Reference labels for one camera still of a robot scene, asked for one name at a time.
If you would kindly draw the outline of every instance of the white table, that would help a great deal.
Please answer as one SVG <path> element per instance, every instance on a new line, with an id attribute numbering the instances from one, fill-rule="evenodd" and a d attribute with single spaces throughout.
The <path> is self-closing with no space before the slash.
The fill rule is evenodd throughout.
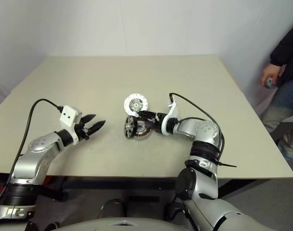
<path id="1" fill-rule="evenodd" d="M 49 175 L 177 177 L 191 143 L 153 133 L 145 141 L 123 135 L 124 99 L 143 94 L 149 110 L 168 112 L 169 92 L 192 100 L 219 123 L 226 146 L 220 179 L 292 178 L 293 172 L 236 83 L 216 55 L 163 57 L 49 57 L 0 105 L 0 172 L 8 173 L 33 102 L 47 98 L 105 119 L 88 141 L 68 147 L 51 164 Z M 175 98 L 180 117 L 202 116 Z M 41 135 L 60 130 L 59 112 L 40 103 L 25 147 Z"/>

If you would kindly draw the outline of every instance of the sleeve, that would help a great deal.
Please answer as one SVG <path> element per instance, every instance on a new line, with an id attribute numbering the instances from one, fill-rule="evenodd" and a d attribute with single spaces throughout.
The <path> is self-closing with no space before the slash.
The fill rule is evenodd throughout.
<path id="1" fill-rule="evenodd" d="M 271 53 L 271 64 L 282 66 L 293 57 L 293 28 L 279 42 Z"/>

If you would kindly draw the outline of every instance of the floor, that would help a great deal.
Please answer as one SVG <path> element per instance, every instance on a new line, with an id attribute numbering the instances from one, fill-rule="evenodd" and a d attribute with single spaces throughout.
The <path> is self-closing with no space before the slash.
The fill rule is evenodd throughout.
<path id="1" fill-rule="evenodd" d="M 293 160 L 289 163 L 293 169 Z M 251 189 L 226 196 L 224 199 L 264 225 L 278 231 L 293 231 L 293 179 L 258 181 Z M 40 230 L 50 222 L 62 226 L 97 218 L 101 206 L 110 199 L 129 195 L 159 196 L 159 203 L 134 202 L 129 205 L 131 217 L 162 218 L 165 203 L 173 198 L 171 191 L 71 190 L 69 200 L 63 203 L 41 197 L 33 221 Z M 175 223 L 190 227 L 178 215 Z"/>

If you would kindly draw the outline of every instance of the blue jeans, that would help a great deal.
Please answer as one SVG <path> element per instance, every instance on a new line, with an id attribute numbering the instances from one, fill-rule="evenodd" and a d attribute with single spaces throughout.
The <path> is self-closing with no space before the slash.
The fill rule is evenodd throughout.
<path id="1" fill-rule="evenodd" d="M 277 89 L 261 120 L 271 133 L 281 121 L 291 116 L 293 116 L 293 79 Z M 279 140 L 278 148 L 286 160 L 293 158 L 293 129 Z"/>

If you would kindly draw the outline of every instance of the black jacket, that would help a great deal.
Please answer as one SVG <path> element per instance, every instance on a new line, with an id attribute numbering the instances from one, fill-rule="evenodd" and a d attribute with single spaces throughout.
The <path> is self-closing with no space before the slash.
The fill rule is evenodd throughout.
<path id="1" fill-rule="evenodd" d="M 293 28 L 271 53 L 271 63 L 277 66 L 287 65 L 278 80 L 277 85 L 279 87 L 293 78 Z"/>

